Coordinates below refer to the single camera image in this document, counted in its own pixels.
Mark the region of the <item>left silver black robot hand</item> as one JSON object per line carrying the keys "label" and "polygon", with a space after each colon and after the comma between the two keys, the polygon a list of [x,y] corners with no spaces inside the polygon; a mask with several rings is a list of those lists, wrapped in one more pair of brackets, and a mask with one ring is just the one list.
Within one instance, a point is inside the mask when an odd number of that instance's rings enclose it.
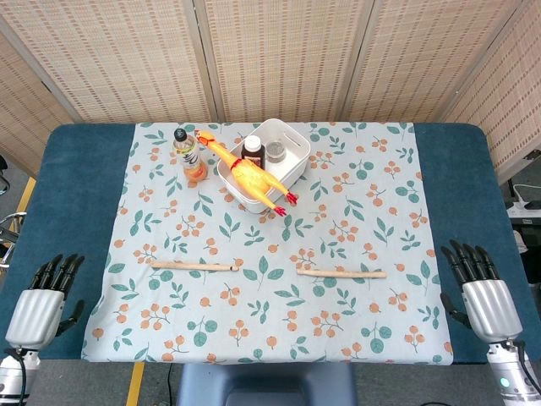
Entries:
{"label": "left silver black robot hand", "polygon": [[67,319],[62,315],[84,260],[77,254],[57,255],[41,265],[15,306],[5,336],[10,347],[40,351],[78,322],[85,309],[82,299]]}

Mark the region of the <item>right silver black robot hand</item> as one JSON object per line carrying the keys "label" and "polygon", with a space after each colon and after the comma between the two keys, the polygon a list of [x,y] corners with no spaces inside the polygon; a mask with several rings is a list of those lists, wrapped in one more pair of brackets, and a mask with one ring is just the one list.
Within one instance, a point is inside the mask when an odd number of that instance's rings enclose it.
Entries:
{"label": "right silver black robot hand", "polygon": [[440,294],[445,312],[471,329],[485,343],[512,342],[522,333],[522,323],[511,292],[497,272],[489,253],[452,239],[442,246],[461,292],[465,312],[452,303],[449,295]]}

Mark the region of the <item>wooden stick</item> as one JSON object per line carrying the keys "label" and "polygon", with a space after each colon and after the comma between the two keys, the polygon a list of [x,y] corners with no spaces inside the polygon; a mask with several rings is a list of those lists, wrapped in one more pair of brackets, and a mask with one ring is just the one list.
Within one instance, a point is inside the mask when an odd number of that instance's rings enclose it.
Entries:
{"label": "wooden stick", "polygon": [[318,271],[318,270],[297,270],[298,275],[311,277],[334,277],[334,278],[387,278],[385,272],[340,272],[340,271]]}
{"label": "wooden stick", "polygon": [[150,266],[158,269],[183,271],[237,272],[239,270],[239,267],[235,265],[183,263],[176,261],[152,261]]}

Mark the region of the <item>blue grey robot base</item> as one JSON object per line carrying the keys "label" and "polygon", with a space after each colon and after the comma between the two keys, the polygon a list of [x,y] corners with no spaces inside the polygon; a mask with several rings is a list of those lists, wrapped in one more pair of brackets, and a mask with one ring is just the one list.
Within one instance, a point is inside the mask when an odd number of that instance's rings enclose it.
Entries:
{"label": "blue grey robot base", "polygon": [[358,406],[358,396],[350,364],[188,364],[176,406]]}

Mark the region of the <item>dark blue table cover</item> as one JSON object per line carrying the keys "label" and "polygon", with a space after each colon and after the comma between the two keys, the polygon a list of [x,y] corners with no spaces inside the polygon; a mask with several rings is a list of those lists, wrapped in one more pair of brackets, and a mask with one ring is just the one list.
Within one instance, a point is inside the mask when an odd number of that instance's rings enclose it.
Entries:
{"label": "dark blue table cover", "polygon": [[[418,123],[421,171],[437,246],[458,239],[485,248],[510,289],[522,262],[483,131],[465,123]],[[36,270],[58,254],[85,260],[68,295],[84,300],[77,324],[45,351],[52,359],[80,356],[85,326],[101,295],[115,206],[123,186],[131,124],[66,124],[46,150],[22,235],[0,290],[0,359],[16,301]]]}

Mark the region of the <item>floral leaf fruit tablecloth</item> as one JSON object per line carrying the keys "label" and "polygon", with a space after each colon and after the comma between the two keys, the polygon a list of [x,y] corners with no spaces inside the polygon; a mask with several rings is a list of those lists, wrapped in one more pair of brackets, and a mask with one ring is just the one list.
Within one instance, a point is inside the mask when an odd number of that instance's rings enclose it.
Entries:
{"label": "floral leaf fruit tablecloth", "polygon": [[[311,152],[292,187],[298,203],[284,217],[249,212],[207,149],[207,178],[191,184],[175,156],[175,129],[134,129],[82,359],[451,363],[411,123],[296,124]],[[152,261],[239,270],[158,269]]]}

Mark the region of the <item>orange drink plastic bottle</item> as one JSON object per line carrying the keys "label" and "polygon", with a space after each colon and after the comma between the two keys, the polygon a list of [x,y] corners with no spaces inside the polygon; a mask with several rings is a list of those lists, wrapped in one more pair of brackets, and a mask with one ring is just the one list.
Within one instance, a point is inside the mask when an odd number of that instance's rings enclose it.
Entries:
{"label": "orange drink plastic bottle", "polygon": [[182,128],[176,129],[173,136],[173,146],[187,180],[194,183],[204,180],[207,166],[199,156],[198,141]]}

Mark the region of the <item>white plastic storage bin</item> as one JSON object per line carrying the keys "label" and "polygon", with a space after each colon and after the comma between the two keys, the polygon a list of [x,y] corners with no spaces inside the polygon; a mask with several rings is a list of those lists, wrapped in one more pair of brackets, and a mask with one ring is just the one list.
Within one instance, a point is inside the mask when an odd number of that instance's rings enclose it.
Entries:
{"label": "white plastic storage bin", "polygon": [[[241,135],[258,136],[267,149],[267,144],[280,141],[285,149],[285,157],[279,163],[269,162],[265,159],[265,169],[275,176],[285,187],[290,189],[303,174],[311,152],[311,144],[289,123],[277,118],[270,118],[257,128],[252,124],[243,126],[239,131]],[[264,203],[252,199],[234,180],[227,164],[220,159],[217,164],[217,173],[225,184],[227,190],[249,212],[260,214],[267,209]]]}

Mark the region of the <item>yellow rubber chicken toy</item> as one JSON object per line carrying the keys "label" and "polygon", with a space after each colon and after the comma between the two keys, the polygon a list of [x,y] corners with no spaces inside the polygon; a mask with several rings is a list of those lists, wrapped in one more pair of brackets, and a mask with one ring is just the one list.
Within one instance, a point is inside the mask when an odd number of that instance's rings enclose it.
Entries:
{"label": "yellow rubber chicken toy", "polygon": [[287,214],[286,209],[276,205],[267,197],[270,189],[279,190],[291,204],[297,204],[298,197],[288,190],[275,176],[261,169],[248,159],[234,156],[216,141],[211,132],[196,129],[194,134],[199,143],[214,151],[228,165],[234,180],[251,198],[263,203],[280,217],[284,217]]}

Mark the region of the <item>small clear jar grey lid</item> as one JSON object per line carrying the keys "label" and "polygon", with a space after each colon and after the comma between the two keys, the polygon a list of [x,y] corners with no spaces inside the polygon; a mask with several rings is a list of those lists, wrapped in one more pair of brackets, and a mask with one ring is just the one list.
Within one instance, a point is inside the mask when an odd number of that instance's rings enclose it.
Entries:
{"label": "small clear jar grey lid", "polygon": [[265,146],[266,159],[271,163],[282,162],[286,157],[285,146],[279,140],[273,140]]}

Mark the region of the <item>brown jar white cap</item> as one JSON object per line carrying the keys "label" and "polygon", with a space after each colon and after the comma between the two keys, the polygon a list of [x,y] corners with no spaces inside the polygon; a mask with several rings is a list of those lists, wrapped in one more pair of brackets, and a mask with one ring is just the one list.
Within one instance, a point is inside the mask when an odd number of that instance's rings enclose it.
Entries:
{"label": "brown jar white cap", "polygon": [[260,137],[249,135],[245,138],[241,157],[249,160],[261,169],[265,169],[265,146]]}

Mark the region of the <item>bamboo folding screen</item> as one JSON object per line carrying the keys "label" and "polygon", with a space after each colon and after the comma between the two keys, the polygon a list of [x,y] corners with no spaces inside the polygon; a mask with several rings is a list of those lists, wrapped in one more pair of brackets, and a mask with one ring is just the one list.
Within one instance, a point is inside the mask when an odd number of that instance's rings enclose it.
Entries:
{"label": "bamboo folding screen", "polygon": [[470,123],[541,151],[541,0],[0,0],[0,153],[66,123]]}

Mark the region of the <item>chrome metal frame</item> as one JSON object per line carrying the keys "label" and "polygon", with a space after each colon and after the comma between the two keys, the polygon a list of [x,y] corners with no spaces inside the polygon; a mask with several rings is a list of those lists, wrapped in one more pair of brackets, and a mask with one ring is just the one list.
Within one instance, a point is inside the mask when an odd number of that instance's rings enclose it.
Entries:
{"label": "chrome metal frame", "polygon": [[0,220],[0,271],[9,268],[25,217],[26,212],[20,211]]}

